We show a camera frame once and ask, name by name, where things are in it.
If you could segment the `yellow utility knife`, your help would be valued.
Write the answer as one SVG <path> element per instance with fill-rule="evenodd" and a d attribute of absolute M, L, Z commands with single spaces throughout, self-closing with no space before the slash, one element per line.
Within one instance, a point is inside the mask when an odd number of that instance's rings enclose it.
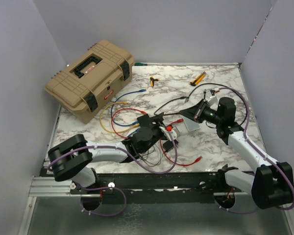
<path fill-rule="evenodd" d="M 202 72 L 195 80 L 190 82 L 191 86 L 196 86 L 204 77 L 206 76 L 206 72 Z"/>

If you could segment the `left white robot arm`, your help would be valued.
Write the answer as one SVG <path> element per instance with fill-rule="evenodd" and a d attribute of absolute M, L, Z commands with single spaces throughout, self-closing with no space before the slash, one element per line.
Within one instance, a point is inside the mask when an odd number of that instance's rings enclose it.
<path fill-rule="evenodd" d="M 153 147 L 160 139 L 165 139 L 161 130 L 163 116 L 150 117 L 148 114 L 137 118 L 139 130 L 132 136 L 115 144 L 88 142 L 83 134 L 76 134 L 48 151 L 48 170 L 57 182 L 72 180 L 81 185 L 87 193 L 98 189 L 98 177 L 89 163 L 116 162 L 130 163 Z"/>

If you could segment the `green handled screwdriver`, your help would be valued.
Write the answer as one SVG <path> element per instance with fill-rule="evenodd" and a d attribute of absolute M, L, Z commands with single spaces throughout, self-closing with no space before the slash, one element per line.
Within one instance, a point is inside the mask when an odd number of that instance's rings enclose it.
<path fill-rule="evenodd" d="M 147 63 L 136 62 L 136 63 L 134 63 L 134 66 L 148 66 L 148 64 Z"/>

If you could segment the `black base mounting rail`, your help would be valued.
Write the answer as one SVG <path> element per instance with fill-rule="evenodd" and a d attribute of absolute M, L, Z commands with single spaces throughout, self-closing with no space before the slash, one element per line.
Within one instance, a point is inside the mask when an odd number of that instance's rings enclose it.
<path fill-rule="evenodd" d="M 231 187 L 220 182 L 217 172 L 101 173 L 102 190 L 84 190 L 77 186 L 72 195 L 101 199 L 104 204 L 128 203 L 213 203 L 216 196 L 226 196 Z"/>

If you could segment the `tan plastic toolbox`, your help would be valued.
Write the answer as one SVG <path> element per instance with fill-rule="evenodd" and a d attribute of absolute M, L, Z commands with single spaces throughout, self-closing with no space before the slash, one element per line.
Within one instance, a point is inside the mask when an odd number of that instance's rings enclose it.
<path fill-rule="evenodd" d="M 101 40 L 55 74 L 45 91 L 87 124 L 131 81 L 133 65 L 130 52 Z"/>

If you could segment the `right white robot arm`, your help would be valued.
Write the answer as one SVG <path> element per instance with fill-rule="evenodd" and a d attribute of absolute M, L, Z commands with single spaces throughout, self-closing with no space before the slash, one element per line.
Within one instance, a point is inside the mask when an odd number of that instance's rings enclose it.
<path fill-rule="evenodd" d="M 294 207 L 291 165 L 274 159 L 247 136 L 246 130 L 235 121 L 236 105 L 233 99 L 222 97 L 216 110 L 202 99 L 197 105 L 179 111 L 179 114 L 197 123 L 208 121 L 214 124 L 218 137 L 236 150 L 254 172 L 254 175 L 249 175 L 235 167 L 219 170 L 220 176 L 215 179 L 218 190 L 238 188 L 251 195 L 260 209 L 284 204 L 289 204 L 290 209 Z"/>

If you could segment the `white grey device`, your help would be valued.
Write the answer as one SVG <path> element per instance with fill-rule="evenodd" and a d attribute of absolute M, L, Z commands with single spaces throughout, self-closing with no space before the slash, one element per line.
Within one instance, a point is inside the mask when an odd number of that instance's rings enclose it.
<path fill-rule="evenodd" d="M 184 124 L 189 132 L 200 129 L 199 123 L 197 123 L 187 117 L 183 117 L 183 121 L 184 121 Z"/>

